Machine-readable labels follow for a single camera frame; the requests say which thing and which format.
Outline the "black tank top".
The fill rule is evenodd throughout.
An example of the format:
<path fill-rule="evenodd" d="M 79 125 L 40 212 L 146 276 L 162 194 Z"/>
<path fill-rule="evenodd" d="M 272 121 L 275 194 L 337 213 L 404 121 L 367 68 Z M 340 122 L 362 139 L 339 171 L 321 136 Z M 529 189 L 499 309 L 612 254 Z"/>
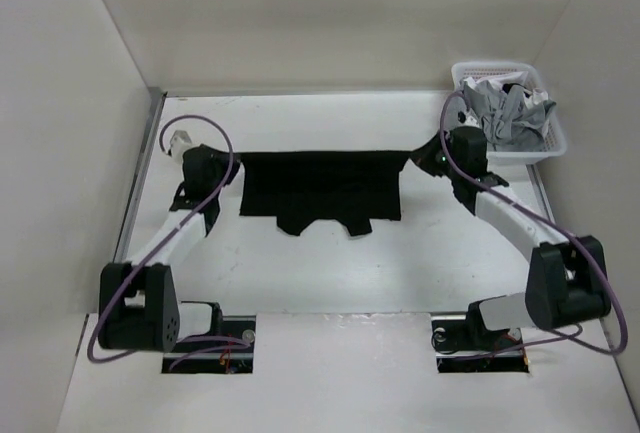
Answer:
<path fill-rule="evenodd" d="M 318 220 L 335 220 L 352 237 L 372 232 L 373 220 L 401 219 L 403 150 L 251 152 L 244 168 L 240 214 L 273 217 L 299 236 Z"/>

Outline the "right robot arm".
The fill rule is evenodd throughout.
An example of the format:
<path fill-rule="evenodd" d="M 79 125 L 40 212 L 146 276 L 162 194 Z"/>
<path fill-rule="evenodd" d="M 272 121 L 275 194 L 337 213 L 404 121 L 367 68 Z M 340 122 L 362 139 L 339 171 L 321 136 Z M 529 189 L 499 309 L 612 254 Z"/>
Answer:
<path fill-rule="evenodd" d="M 576 237 L 522 205 L 509 183 L 488 169 L 487 142 L 476 127 L 438 132 L 410 160 L 450 180 L 456 200 L 508 240 L 529 263 L 520 293 L 477 300 L 461 321 L 433 324 L 442 354 L 476 351 L 481 358 L 524 348 L 510 334 L 521 328 L 566 339 L 562 328 L 607 316 L 614 303 L 604 251 L 592 236 Z"/>

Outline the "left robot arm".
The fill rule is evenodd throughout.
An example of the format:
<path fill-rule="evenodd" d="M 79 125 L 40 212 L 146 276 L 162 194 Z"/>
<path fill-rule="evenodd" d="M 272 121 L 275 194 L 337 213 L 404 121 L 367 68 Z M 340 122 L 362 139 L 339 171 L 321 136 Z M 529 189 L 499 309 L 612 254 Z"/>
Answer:
<path fill-rule="evenodd" d="M 190 338 L 210 352 L 223 343 L 219 305 L 180 301 L 173 273 L 212 231 L 218 195 L 240 161 L 205 145 L 188 148 L 178 160 L 183 180 L 160 229 L 138 252 L 101 272 L 95 336 L 103 349 L 168 353 Z"/>

